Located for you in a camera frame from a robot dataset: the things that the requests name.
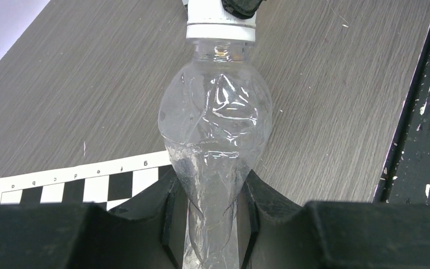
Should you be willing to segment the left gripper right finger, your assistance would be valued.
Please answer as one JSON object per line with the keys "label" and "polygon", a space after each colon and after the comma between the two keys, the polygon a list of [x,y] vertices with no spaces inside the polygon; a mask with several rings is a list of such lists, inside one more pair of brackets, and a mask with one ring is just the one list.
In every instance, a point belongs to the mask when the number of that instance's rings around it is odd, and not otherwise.
{"label": "left gripper right finger", "polygon": [[239,194],[241,268],[430,268],[430,206],[311,201],[249,173]]}

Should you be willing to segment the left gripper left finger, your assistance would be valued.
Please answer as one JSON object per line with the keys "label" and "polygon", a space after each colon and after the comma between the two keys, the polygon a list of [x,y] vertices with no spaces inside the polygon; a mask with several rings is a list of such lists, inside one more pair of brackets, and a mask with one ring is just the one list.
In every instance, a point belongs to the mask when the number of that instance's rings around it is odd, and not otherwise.
{"label": "left gripper left finger", "polygon": [[172,169],[106,210],[0,205],[0,268],[179,268],[180,184]]}

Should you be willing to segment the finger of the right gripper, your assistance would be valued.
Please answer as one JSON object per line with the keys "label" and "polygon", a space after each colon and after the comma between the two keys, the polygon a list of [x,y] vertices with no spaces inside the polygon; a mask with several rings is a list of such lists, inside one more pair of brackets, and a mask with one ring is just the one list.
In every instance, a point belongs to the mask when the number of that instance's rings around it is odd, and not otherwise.
{"label": "finger of the right gripper", "polygon": [[262,2],[263,0],[221,0],[225,11],[242,20],[253,18]]}

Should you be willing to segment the clear bottle blue cap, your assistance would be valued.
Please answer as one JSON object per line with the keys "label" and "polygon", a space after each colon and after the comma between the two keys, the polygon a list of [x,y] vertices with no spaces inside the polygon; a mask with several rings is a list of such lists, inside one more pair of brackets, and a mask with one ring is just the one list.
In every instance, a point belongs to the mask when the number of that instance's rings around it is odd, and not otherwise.
{"label": "clear bottle blue cap", "polygon": [[191,61],[167,87],[158,128],[189,199],[188,231],[200,268],[238,268],[236,200],[272,130],[272,98],[247,59],[253,30],[187,26]]}

